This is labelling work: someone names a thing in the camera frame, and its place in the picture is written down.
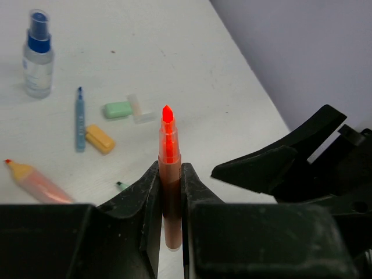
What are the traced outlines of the orange slim marker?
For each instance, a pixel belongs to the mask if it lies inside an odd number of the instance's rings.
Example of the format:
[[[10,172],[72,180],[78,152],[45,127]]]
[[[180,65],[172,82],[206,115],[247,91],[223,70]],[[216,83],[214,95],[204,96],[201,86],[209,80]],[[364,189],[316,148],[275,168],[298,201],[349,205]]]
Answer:
[[[176,251],[182,243],[181,230],[181,153],[176,119],[170,106],[162,109],[159,130],[159,175],[166,246]]]

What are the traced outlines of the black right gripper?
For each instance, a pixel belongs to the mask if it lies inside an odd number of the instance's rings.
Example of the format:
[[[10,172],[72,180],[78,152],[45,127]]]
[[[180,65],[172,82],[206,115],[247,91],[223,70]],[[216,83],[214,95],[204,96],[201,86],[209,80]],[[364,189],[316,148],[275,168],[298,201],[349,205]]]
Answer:
[[[339,137],[309,165],[309,176],[291,177],[282,184],[297,155],[312,155],[346,118],[324,105],[294,131],[259,152],[217,165],[211,177],[273,194],[279,203],[325,207],[337,222],[350,255],[358,258],[371,249],[370,129],[357,132],[343,125]]]

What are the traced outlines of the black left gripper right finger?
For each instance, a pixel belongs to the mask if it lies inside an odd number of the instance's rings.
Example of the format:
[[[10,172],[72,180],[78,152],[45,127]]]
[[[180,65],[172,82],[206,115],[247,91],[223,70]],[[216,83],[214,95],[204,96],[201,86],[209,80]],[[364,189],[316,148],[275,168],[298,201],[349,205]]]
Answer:
[[[181,169],[185,278],[358,278],[325,208],[225,203]]]

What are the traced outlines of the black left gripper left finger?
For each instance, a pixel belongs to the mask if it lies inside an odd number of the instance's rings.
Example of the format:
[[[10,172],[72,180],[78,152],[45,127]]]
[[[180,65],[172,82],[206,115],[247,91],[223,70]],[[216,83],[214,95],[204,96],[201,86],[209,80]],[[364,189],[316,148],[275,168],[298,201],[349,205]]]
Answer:
[[[1,206],[2,278],[156,278],[157,163],[100,206]]]

